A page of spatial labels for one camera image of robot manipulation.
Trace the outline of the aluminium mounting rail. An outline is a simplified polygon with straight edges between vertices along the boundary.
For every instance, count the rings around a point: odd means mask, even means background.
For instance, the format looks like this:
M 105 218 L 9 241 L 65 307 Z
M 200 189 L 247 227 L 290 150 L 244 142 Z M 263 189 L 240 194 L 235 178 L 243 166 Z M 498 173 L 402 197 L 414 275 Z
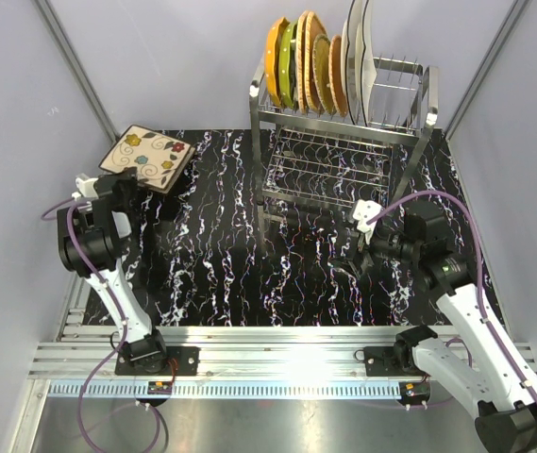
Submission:
M 174 377 L 118 376 L 115 327 L 69 325 L 38 345 L 28 376 L 53 396 L 203 399 L 398 399 L 417 379 L 384 371 L 363 350 L 390 346 L 401 327 L 165 327 L 184 346 Z

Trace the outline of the black marble pattern mat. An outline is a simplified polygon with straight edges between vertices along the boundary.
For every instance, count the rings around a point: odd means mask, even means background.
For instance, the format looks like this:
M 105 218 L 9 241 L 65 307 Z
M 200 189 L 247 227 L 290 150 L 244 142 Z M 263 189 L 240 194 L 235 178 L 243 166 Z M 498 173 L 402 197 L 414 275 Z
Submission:
M 160 326 L 305 327 L 449 324 L 420 294 L 411 269 L 378 261 L 367 281 L 335 273 L 331 234 L 347 214 L 276 204 L 261 252 L 249 129 L 163 130 L 196 148 L 173 191 L 141 191 L 132 203 L 126 279 Z M 438 133 L 406 193 L 425 189 L 463 200 Z

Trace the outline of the right aluminium frame post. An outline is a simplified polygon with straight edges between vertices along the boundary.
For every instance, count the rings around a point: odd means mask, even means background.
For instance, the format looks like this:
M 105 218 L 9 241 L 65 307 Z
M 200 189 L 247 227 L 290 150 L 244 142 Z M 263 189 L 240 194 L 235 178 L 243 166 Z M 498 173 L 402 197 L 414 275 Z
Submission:
M 497 63 L 498 58 L 503 53 L 503 50 L 510 40 L 512 33 L 520 24 L 530 4 L 530 0 L 512 1 L 510 8 L 500 23 L 493 39 L 491 40 L 478 65 L 477 70 L 472 76 L 470 83 L 461 97 L 460 103 L 455 108 L 450 122 L 445 128 L 445 138 L 448 141 L 453 138 L 455 132 L 461 125 L 461 121 L 471 107 L 489 73 L 491 73 L 492 69 Z

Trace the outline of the aluminium frame post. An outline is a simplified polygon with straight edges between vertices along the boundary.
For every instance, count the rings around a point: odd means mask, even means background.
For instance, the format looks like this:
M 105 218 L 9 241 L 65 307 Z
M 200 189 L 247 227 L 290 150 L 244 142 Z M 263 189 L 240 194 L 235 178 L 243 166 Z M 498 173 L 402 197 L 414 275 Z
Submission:
M 478 65 L 477 70 L 472 76 L 470 83 L 461 97 L 460 103 L 455 108 L 450 122 L 445 128 L 445 138 L 448 141 L 453 138 L 455 132 L 461 125 L 461 121 L 471 107 L 489 73 L 491 73 L 492 69 L 497 63 L 498 58 L 503 53 L 503 50 L 510 40 L 512 33 L 520 24 L 530 4 L 530 0 L 512 1 L 510 8 L 500 23 L 493 39 L 491 40 Z
M 76 85 L 83 94 L 89 108 L 91 109 L 97 123 L 107 136 L 111 143 L 115 143 L 120 137 L 120 133 L 106 110 L 97 90 L 79 58 L 75 46 L 72 44 L 68 33 L 59 18 L 58 13 L 48 0 L 32 0 L 36 11 L 38 11 L 41 20 L 50 33 L 52 40 L 58 48 L 63 60 L 65 61 Z

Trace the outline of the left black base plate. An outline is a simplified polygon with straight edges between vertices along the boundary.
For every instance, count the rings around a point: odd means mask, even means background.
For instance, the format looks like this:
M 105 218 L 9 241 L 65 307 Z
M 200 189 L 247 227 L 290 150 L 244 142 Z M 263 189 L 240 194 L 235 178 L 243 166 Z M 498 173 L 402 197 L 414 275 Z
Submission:
M 171 376 L 195 377 L 198 371 L 200 348 L 196 346 L 168 346 L 157 353 L 137 360 L 126 360 L 119 355 L 114 373 L 117 376 L 152 377 Z

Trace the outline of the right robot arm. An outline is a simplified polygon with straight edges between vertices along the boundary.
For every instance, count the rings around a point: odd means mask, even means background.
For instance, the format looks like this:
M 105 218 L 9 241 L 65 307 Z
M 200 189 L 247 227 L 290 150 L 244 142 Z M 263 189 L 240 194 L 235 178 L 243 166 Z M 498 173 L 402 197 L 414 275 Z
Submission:
M 413 280 L 457 330 L 467 358 L 456 356 L 433 328 L 419 326 L 396 335 L 381 365 L 438 380 L 472 417 L 487 451 L 537 450 L 537 374 L 493 313 L 481 277 L 449 248 L 444 214 L 420 200 L 406 207 L 402 229 L 386 227 L 384 219 L 380 204 L 357 201 L 349 220 L 358 243 L 334 268 L 362 277 L 376 260 L 409 265 Z

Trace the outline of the steel two-tier dish rack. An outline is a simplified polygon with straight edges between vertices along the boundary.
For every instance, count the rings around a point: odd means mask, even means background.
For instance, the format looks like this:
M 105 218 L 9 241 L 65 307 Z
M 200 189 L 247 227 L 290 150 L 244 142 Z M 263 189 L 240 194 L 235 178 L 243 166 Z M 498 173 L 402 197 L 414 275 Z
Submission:
M 278 202 L 348 214 L 357 199 L 386 206 L 408 187 L 436 128 L 441 71 L 395 58 L 375 62 L 373 107 L 354 120 L 273 106 L 258 64 L 248 102 L 261 252 L 269 228 L 284 219 Z

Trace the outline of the left aluminium frame post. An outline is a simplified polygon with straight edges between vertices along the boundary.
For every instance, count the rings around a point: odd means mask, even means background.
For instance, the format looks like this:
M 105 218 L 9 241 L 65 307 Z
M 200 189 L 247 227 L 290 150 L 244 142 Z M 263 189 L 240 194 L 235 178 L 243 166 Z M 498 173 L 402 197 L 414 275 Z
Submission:
M 97 123 L 107 136 L 111 143 L 115 143 L 120 137 L 120 133 L 106 110 L 97 90 L 79 58 L 75 46 L 72 44 L 68 33 L 59 18 L 58 13 L 48 0 L 32 0 L 36 11 L 38 11 L 41 20 L 50 33 L 52 40 L 58 48 L 63 60 L 65 61 L 76 85 L 83 94 L 89 108 L 91 109 Z

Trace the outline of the green dotted plate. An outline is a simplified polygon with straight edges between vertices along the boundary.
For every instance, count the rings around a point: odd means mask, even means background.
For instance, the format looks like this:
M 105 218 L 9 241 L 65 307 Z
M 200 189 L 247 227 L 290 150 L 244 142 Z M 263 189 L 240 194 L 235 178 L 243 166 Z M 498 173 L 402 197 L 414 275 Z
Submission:
M 278 55 L 278 93 L 284 108 L 294 109 L 294 44 L 296 23 L 290 23 L 284 29 L 280 40 Z

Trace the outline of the green centre wicker plate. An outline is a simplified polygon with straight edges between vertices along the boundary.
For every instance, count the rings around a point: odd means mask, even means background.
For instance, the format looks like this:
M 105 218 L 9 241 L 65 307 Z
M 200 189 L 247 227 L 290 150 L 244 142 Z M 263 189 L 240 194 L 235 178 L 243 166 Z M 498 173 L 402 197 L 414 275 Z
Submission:
M 321 104 L 321 109 L 331 114 L 334 104 L 329 87 L 328 75 L 328 53 L 330 48 L 330 40 L 326 34 L 318 35 L 312 46 L 312 72 L 313 80 L 318 97 Z

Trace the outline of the large woven wicker plate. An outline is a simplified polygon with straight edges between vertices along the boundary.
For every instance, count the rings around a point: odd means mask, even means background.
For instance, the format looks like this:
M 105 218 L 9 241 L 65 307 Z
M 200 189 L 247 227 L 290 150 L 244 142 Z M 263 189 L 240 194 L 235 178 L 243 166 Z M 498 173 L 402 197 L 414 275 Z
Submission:
M 317 18 L 314 11 L 305 10 L 297 20 L 297 29 L 295 31 L 295 94 L 297 99 L 297 109 L 302 114 L 308 114 L 313 111 L 321 114 L 324 110 L 318 96 L 318 92 L 314 85 L 313 75 L 311 74 L 310 53 L 311 45 L 307 41 L 310 37 L 310 32 L 307 30 L 307 25 L 310 19 L 316 19 L 319 25 L 319 31 L 325 32 L 325 28 L 321 21 Z

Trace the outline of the floral square ceramic plate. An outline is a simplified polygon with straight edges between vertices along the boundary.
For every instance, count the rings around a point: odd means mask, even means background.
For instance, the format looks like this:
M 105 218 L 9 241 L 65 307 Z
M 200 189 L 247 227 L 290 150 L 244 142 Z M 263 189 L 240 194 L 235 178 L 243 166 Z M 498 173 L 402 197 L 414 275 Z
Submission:
M 149 179 L 155 192 L 168 193 L 189 164 L 196 149 L 180 139 L 132 125 L 101 160 L 99 168 L 118 174 L 136 167 L 139 177 Z

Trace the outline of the white black-rimmed square plate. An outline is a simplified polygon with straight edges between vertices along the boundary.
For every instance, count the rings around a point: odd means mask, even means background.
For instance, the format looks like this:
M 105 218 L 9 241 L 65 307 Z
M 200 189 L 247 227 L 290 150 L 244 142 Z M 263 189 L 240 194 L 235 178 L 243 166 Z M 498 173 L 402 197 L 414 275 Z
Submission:
M 356 43 L 361 24 L 363 1 L 352 1 L 347 12 L 342 33 L 342 80 L 347 111 L 352 125 L 358 123 L 358 96 L 356 90 Z

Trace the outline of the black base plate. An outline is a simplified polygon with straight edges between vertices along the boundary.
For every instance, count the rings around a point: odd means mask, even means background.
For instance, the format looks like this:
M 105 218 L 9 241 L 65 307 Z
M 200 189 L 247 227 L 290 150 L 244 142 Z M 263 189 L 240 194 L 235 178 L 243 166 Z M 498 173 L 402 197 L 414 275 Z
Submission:
M 126 360 L 119 355 L 114 373 L 117 376 L 152 377 L 171 376 L 195 377 L 198 371 L 200 348 L 196 346 L 168 346 L 157 353 L 137 360 Z
M 392 346 L 366 346 L 362 349 L 365 375 L 370 378 L 416 377 L 421 373 L 405 370 L 394 355 Z

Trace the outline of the orange wicker plate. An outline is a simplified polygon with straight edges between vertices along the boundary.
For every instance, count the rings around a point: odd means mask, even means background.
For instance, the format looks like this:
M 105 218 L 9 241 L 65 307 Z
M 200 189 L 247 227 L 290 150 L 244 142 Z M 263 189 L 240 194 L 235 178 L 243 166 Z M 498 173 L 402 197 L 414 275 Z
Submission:
M 348 113 L 346 94 L 344 92 L 342 76 L 342 36 L 335 35 L 330 42 L 328 54 L 329 88 L 335 111 L 345 118 Z

